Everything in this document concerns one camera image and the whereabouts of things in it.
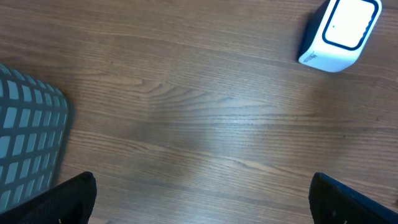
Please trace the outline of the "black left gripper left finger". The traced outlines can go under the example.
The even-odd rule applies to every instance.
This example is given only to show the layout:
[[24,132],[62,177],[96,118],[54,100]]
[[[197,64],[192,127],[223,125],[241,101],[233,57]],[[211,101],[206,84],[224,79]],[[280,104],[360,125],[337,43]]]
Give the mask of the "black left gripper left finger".
[[1,214],[1,224],[88,224],[97,195],[96,179],[83,172]]

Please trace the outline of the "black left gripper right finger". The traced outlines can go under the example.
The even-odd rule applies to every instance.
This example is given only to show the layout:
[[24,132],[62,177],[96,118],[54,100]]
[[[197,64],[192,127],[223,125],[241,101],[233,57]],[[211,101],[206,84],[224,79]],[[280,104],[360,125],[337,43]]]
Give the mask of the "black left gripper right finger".
[[397,213],[367,196],[317,172],[308,200],[314,224],[397,224]]

